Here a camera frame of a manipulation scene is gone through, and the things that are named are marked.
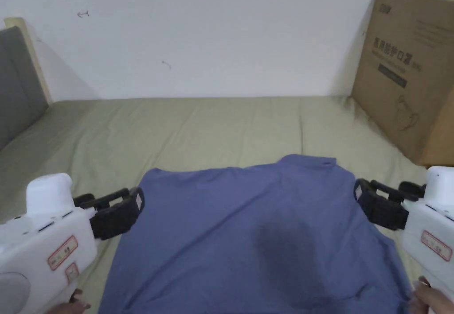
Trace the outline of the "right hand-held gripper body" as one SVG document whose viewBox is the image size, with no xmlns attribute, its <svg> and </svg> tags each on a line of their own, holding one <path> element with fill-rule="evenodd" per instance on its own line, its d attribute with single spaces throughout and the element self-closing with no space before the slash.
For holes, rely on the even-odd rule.
<svg viewBox="0 0 454 314">
<path fill-rule="evenodd" d="M 454 169 L 433 166 L 427 170 L 424 196 L 405 200 L 409 212 L 402 246 L 423 270 L 433 288 L 454 293 Z"/>
</svg>

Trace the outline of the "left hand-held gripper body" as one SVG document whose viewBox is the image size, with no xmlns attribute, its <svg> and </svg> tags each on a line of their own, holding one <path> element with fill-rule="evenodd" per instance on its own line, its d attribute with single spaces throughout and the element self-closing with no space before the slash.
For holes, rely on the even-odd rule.
<svg viewBox="0 0 454 314">
<path fill-rule="evenodd" d="M 74 204 L 72 180 L 58 173 L 26 188 L 26 213 L 0 226 L 0 311 L 43 314 L 67 303 L 98 249 L 94 210 Z"/>
</svg>

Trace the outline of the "person's left hand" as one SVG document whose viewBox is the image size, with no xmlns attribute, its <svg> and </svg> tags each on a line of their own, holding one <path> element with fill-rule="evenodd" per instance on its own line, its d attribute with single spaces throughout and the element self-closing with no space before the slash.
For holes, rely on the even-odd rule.
<svg viewBox="0 0 454 314">
<path fill-rule="evenodd" d="M 83 314 L 91 308 L 91 304 L 82 298 L 83 291 L 76 288 L 69 302 L 57 304 L 46 314 Z"/>
</svg>

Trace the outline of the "person's right hand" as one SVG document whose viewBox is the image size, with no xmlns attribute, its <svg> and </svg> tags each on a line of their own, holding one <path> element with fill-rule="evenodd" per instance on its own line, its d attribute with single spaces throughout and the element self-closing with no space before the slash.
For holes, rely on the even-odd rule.
<svg viewBox="0 0 454 314">
<path fill-rule="evenodd" d="M 440 290 L 417 283 L 409 305 L 411 314 L 427 314 L 431 309 L 434 314 L 453 314 L 454 303 Z"/>
</svg>

